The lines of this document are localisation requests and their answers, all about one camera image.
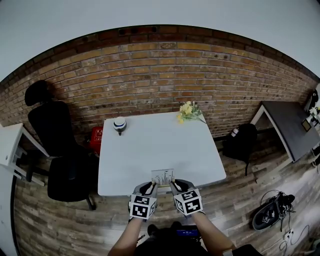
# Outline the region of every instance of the red box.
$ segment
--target red box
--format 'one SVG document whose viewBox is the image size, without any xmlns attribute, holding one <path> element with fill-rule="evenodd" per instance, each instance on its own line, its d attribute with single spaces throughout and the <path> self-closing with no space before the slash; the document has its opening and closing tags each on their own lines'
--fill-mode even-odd
<svg viewBox="0 0 320 256">
<path fill-rule="evenodd" d="M 100 156 L 101 140 L 104 127 L 93 127 L 90 140 L 90 148 Z"/>
</svg>

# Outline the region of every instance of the black and white glove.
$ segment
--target black and white glove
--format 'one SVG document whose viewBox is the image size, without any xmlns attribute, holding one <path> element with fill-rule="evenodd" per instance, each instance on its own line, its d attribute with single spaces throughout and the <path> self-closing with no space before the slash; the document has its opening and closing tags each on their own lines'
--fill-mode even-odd
<svg viewBox="0 0 320 256">
<path fill-rule="evenodd" d="M 152 182 L 142 183 L 136 186 L 128 203 L 130 219 L 140 218 L 147 221 L 156 210 L 158 185 Z"/>
<path fill-rule="evenodd" d="M 202 198 L 199 189 L 187 180 L 175 179 L 170 183 L 176 208 L 187 216 L 196 212 L 203 212 Z"/>
</svg>

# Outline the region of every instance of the person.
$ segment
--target person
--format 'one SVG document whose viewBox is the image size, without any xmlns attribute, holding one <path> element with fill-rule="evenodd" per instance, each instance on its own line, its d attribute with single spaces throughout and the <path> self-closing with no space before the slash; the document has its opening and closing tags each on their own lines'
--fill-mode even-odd
<svg viewBox="0 0 320 256">
<path fill-rule="evenodd" d="M 251 245 L 236 248 L 201 210 L 191 214 L 206 250 L 197 239 L 179 236 L 177 230 L 183 228 L 180 222 L 174 222 L 170 228 L 158 229 L 149 225 L 149 238 L 137 246 L 143 219 L 132 217 L 121 237 L 109 251 L 108 256 L 261 256 Z"/>
</svg>

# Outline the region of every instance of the brick wall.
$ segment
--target brick wall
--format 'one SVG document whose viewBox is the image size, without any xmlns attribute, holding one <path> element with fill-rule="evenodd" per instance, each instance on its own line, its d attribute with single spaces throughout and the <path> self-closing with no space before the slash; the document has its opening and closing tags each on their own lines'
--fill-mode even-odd
<svg viewBox="0 0 320 256">
<path fill-rule="evenodd" d="M 76 135 L 108 118 L 196 101 L 213 137 L 249 122 L 262 100 L 304 103 L 319 82 L 292 58 L 239 35 L 174 25 L 113 29 L 49 49 L 6 77 L 3 126 L 23 122 L 34 133 L 24 94 L 38 80 L 68 104 Z"/>
</svg>

